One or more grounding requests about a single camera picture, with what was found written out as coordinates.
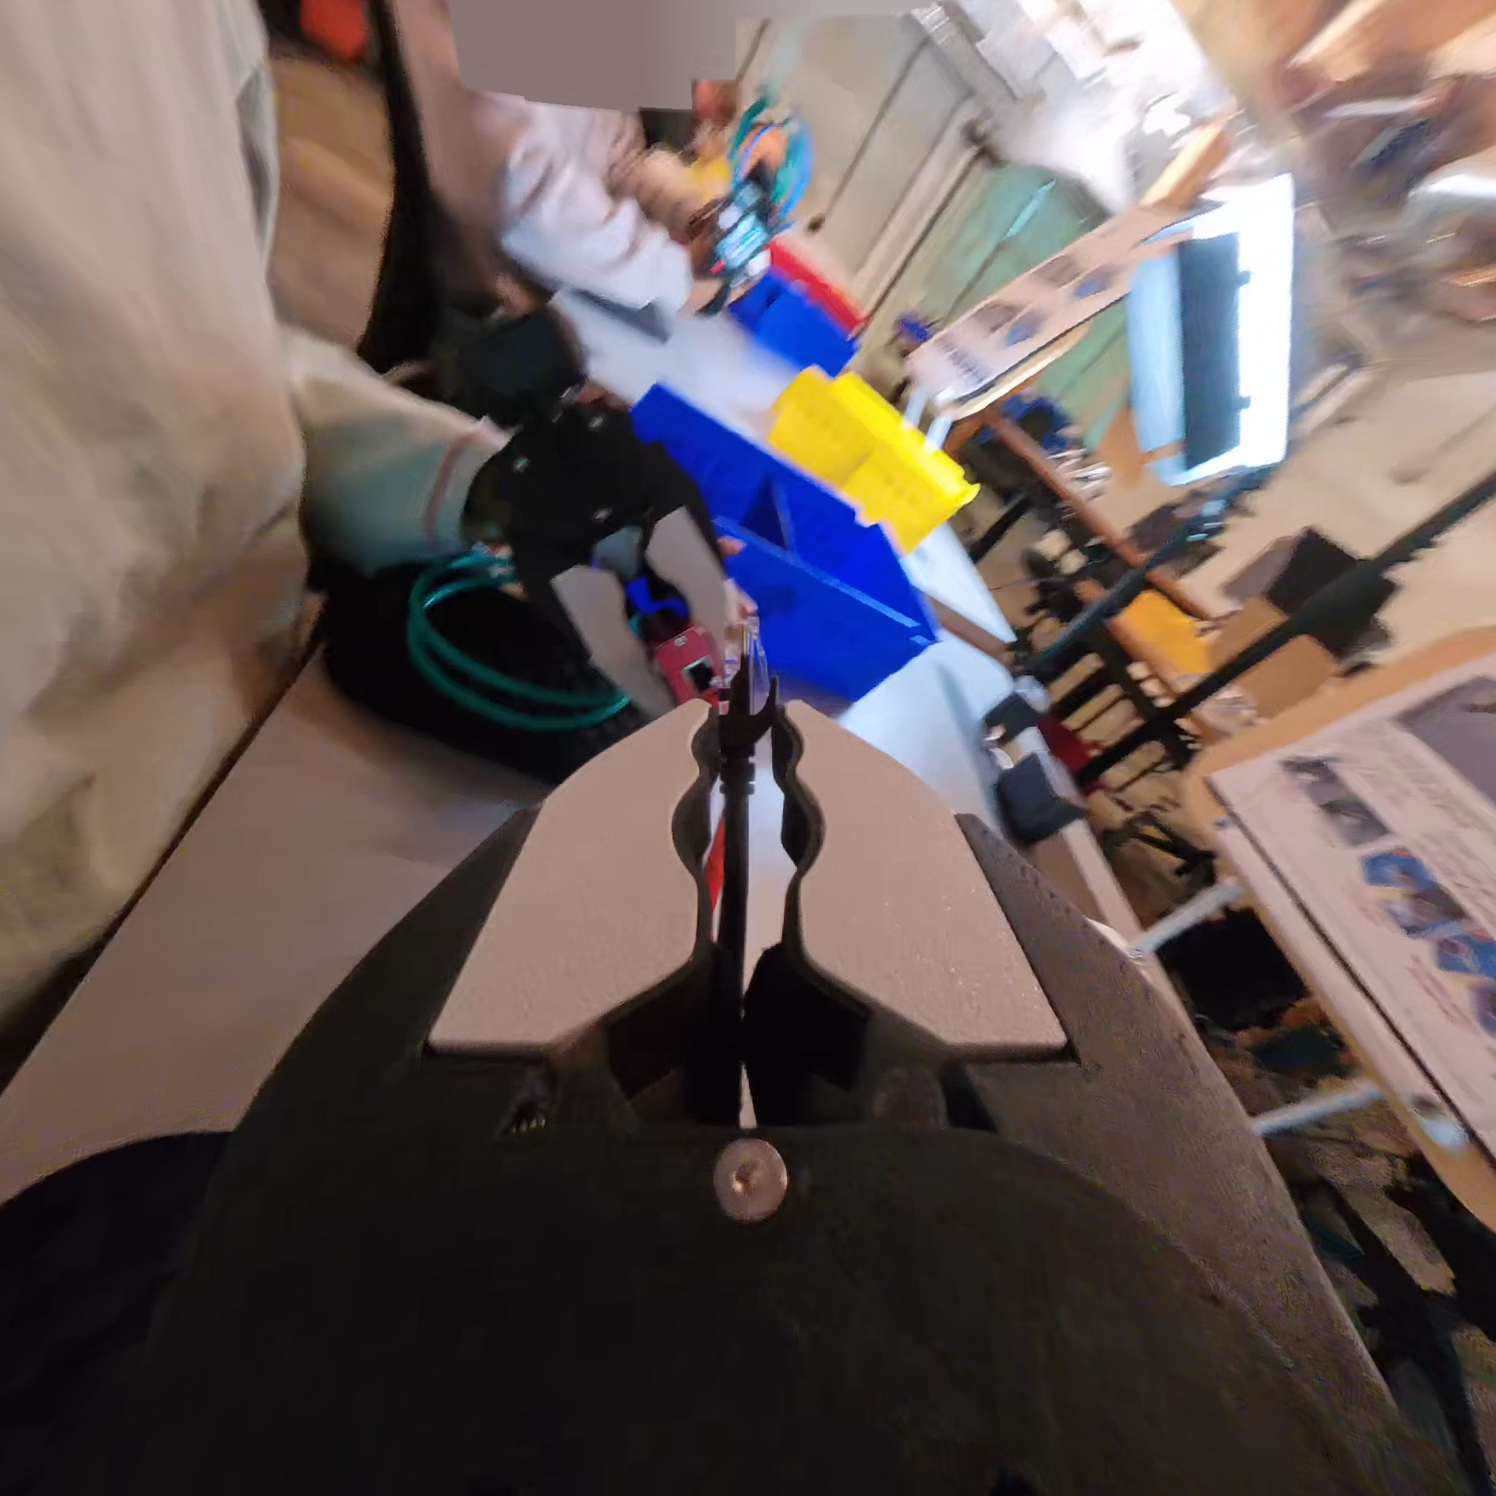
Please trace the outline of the white side table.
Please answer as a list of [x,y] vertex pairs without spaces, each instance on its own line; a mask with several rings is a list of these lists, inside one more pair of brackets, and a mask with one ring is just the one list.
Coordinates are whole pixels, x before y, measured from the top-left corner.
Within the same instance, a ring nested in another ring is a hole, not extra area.
[[[573,291],[560,293],[553,309],[571,324],[591,373],[611,395],[635,405],[666,384],[716,421],[769,443],[774,406],[798,370],[732,319],[683,317],[659,341]],[[904,569],[946,635],[1007,664],[1016,633],[950,527],[908,555]]]

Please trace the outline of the cardboard box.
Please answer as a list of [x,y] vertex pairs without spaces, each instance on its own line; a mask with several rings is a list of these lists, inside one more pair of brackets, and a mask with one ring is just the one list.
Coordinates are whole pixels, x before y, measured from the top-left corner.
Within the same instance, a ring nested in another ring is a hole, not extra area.
[[[1222,670],[1283,622],[1286,617],[1272,602],[1250,598],[1213,633],[1208,646],[1211,668]],[[1224,732],[1241,732],[1308,701],[1339,677],[1338,659],[1319,640],[1292,639],[1208,701],[1208,715]]]

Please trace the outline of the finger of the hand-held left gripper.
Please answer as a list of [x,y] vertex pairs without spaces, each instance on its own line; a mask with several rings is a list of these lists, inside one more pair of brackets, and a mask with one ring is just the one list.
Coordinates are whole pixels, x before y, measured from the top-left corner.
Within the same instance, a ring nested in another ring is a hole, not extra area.
[[710,635],[729,635],[754,611],[727,573],[727,556],[710,516],[679,507],[654,522],[646,567],[681,595],[688,619]]
[[646,717],[661,719],[677,701],[628,620],[621,578],[606,567],[577,566],[551,578],[551,589],[593,664]]

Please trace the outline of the red ethernet splitter box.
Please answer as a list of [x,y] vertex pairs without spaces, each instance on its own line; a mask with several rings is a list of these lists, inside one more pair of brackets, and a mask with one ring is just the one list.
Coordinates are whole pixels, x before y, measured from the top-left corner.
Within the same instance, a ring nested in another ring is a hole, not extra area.
[[674,705],[721,701],[721,664],[707,628],[688,624],[655,640],[648,653]]

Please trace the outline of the black power adapter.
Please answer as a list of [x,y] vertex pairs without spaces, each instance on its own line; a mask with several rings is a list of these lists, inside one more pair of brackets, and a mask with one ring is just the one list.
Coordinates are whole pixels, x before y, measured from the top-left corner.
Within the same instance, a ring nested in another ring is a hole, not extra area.
[[1071,776],[1047,754],[1027,754],[999,770],[996,807],[1010,840],[1036,847],[1087,820]]

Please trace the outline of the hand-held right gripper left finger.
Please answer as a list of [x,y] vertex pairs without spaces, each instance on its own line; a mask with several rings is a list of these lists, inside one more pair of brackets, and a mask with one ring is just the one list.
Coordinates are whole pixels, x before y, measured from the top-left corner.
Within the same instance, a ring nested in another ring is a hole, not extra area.
[[547,796],[440,1010],[436,1054],[601,1050],[626,1096],[685,1078],[712,1008],[719,719],[688,701]]

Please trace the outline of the black quilted wrist rest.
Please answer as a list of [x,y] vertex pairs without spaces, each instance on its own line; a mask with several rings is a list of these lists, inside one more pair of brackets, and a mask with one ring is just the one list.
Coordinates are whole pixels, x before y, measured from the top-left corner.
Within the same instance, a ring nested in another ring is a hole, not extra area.
[[385,723],[547,787],[646,726],[505,564],[323,560],[312,582],[330,683]]

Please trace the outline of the black tripod stand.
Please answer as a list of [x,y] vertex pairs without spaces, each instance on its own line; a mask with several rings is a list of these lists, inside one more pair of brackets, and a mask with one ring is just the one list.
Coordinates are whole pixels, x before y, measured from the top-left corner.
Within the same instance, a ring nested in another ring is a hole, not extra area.
[[[1235,502],[1253,487],[1255,480],[1255,474],[1248,474],[1226,481],[1219,494],[1208,498],[1195,520],[1178,522],[1166,544],[1147,562],[1124,571],[1111,589],[1102,591],[1083,606],[1047,646],[1039,650],[1030,646],[1014,648],[1008,662],[1008,670],[1016,679],[1014,694],[1034,725],[1047,717],[1058,717],[1058,708],[1049,703],[1049,686],[1061,677],[1065,659],[1071,653],[1094,653],[1096,642],[1109,635],[1109,626],[1129,606],[1146,591],[1162,593],[1155,573],[1193,542],[1219,533]],[[1173,692],[1166,705],[1153,699],[1138,701],[1135,706],[1138,726],[1113,739],[1109,747],[1094,752],[1080,770],[1072,772],[1080,792],[1087,796],[1103,789],[1118,767],[1151,745],[1160,752],[1160,765],[1177,772],[1186,770],[1202,754],[1204,739],[1200,734],[1189,737],[1182,728],[1184,721],[1195,719],[1208,701],[1222,695],[1228,686],[1242,681],[1290,642],[1316,635],[1323,626],[1350,615],[1354,606],[1363,602],[1374,586],[1385,582],[1392,571],[1416,562],[1447,533],[1489,507],[1493,498],[1495,474],[1488,474],[1445,505],[1434,509],[1407,533],[1391,540],[1383,549],[1356,562],[1350,571],[1316,591],[1301,608],[1239,648],[1222,666],[1208,672],[1189,688]]]

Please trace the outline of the studio light panel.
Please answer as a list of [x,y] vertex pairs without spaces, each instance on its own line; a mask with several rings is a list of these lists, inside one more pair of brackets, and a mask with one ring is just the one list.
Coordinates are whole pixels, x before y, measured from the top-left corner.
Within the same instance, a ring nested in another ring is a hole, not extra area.
[[1277,467],[1292,423],[1297,189],[1233,185],[1160,231],[1127,295],[1133,428],[1164,485]]

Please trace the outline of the yellow plastic bin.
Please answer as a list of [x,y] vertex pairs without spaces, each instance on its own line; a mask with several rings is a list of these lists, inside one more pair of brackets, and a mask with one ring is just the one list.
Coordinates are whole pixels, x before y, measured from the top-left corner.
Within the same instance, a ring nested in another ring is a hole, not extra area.
[[1211,672],[1204,624],[1155,589],[1133,600],[1116,626],[1135,655],[1162,679],[1193,681]]
[[811,366],[776,399],[771,445],[917,551],[979,494],[964,469],[855,373]]

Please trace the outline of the printed instruction sheet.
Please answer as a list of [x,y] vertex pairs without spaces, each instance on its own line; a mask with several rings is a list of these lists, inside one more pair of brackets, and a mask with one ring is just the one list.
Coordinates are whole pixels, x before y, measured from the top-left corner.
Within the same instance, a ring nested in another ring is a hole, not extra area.
[[1226,847],[1434,1143],[1495,1143],[1495,664],[1208,776]]

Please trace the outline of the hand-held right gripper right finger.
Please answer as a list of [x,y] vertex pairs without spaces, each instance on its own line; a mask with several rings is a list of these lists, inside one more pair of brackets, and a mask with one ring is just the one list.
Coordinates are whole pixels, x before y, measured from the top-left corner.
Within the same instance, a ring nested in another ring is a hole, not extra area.
[[805,703],[771,734],[791,875],[754,909],[756,1100],[871,1100],[895,1074],[1038,1065],[1071,1037],[959,816]]

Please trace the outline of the wooden-edged background table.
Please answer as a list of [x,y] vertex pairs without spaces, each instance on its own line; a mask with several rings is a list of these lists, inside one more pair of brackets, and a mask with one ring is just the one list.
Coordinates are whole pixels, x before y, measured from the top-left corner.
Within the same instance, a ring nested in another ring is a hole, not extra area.
[[990,406],[974,417],[957,421],[948,437],[944,450],[948,456],[961,459],[964,448],[983,436],[990,436],[1012,459],[1016,459],[1028,476],[1030,483],[1039,485],[1061,512],[1056,522],[1060,531],[1080,529],[1089,544],[1094,544],[1113,555],[1122,564],[1133,569],[1144,569],[1149,578],[1149,587],[1167,597],[1180,611],[1188,613],[1202,624],[1213,624],[1222,615],[1211,609],[1188,584],[1177,578],[1169,564],[1153,564],[1124,533],[1098,507],[1098,500],[1089,498],[1080,480],[1072,470],[1067,470],[1054,459],[1017,421],[1007,417],[997,406]]

